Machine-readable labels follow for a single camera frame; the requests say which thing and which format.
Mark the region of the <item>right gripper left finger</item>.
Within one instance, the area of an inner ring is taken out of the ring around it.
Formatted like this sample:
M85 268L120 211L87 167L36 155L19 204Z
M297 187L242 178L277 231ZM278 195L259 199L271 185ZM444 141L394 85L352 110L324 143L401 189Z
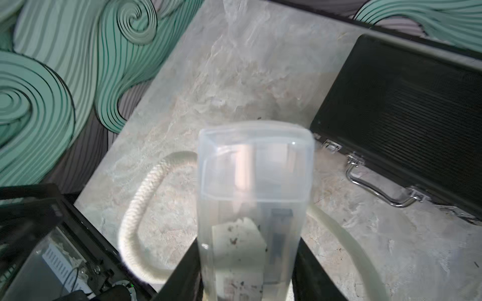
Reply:
M194 239L164 286L151 300L203 300L203 280L197 239Z

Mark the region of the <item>clear compass case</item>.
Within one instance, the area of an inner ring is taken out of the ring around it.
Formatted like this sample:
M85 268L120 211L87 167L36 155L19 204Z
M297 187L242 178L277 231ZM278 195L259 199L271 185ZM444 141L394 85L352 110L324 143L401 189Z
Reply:
M306 128L247 121L198 141L197 241L208 300L285 300L313 183Z

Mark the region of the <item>cream canvas tote bag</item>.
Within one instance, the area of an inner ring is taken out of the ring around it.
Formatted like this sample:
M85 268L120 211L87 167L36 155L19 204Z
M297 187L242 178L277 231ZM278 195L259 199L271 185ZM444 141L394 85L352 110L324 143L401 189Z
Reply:
M171 270L159 270L152 266L141 251L138 229L154 193L167 175L184 166L194 166L198 155L192 151L180 151L167 155L144 178L124 214L118 235L120 255L126 267L139 280L151 284L165 284L172 275ZM323 224L350 255L370 300L389 300L387 290L374 264L361 245L333 218L314 204L309 204L307 215Z

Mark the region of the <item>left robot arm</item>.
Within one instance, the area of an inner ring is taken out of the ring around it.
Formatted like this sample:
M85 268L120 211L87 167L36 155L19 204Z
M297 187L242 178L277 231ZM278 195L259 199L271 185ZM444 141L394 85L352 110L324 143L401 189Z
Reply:
M155 294L55 185L1 189L2 300L150 300Z

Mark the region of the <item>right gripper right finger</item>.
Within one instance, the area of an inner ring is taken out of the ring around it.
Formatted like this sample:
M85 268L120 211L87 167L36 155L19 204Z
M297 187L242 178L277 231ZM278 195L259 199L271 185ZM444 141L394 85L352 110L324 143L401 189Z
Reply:
M295 301L347 301L301 238L292 273Z

